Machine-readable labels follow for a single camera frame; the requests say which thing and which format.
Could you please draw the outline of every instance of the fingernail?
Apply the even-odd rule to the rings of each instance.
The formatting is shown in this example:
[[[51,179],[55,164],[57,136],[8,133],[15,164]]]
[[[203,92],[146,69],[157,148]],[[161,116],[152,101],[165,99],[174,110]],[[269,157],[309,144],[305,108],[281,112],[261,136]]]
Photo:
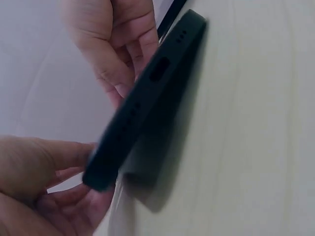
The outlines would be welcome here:
[[[118,84],[115,86],[115,88],[117,89],[117,91],[121,95],[121,97],[123,97],[123,98],[127,97],[131,91],[131,87],[124,85],[124,84]]]

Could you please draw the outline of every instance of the black phone case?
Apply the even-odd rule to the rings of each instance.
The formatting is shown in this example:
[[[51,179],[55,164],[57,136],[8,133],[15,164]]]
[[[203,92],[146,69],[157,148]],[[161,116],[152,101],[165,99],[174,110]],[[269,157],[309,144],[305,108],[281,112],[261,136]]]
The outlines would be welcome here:
[[[192,10],[185,13],[174,26],[116,111],[98,147],[91,154],[83,174],[85,185],[104,191],[115,182],[149,113],[161,99],[175,72],[181,69],[184,56],[205,27],[206,20]]]

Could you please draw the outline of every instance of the finger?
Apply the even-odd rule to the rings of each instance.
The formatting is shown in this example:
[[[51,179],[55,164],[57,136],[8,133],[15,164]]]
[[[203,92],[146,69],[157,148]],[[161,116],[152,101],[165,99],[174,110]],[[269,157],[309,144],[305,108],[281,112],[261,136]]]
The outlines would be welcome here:
[[[138,40],[134,40],[127,44],[127,50],[132,59],[135,77],[142,72],[144,68],[143,54]]]
[[[131,70],[133,70],[132,58],[130,56],[130,52],[127,50],[126,46],[122,46],[120,48],[114,49],[117,53],[119,59],[126,64]]]
[[[43,196],[36,202],[35,208],[37,212],[51,225],[53,225],[62,235],[74,235],[74,230],[63,214],[62,210],[49,195]]]
[[[55,171],[85,166],[94,144],[31,138],[38,150],[52,163]]]
[[[114,195],[114,189],[99,193],[91,190],[75,208],[68,210],[68,216],[80,230],[89,227],[94,231],[105,217]]]
[[[38,197],[56,170],[85,166],[94,145],[38,138],[0,140],[0,191],[26,204]]]
[[[56,171],[55,176],[48,182],[46,188],[52,188],[83,171],[84,167],[71,167],[66,170]]]
[[[120,60],[106,40],[87,38],[85,44],[88,46],[81,46],[81,51],[96,73],[113,85],[122,97],[126,97],[133,87],[133,71]]]
[[[145,35],[151,30],[156,30],[156,23],[153,11],[150,11],[144,16],[115,26],[113,28],[110,42],[114,48],[119,48],[134,40],[137,40],[142,35]]]
[[[158,49],[158,32],[156,28],[140,36],[139,43],[143,54],[144,65],[146,66]]]
[[[48,196],[53,198],[56,204],[62,208],[69,205],[75,206],[78,202],[84,199],[90,190],[89,187],[81,183],[65,191],[50,193]]]
[[[97,81],[100,83],[107,94],[109,100],[113,104],[114,108],[118,108],[123,101],[123,97],[118,93],[117,89],[113,85],[104,80],[96,71],[94,71],[94,74]]]

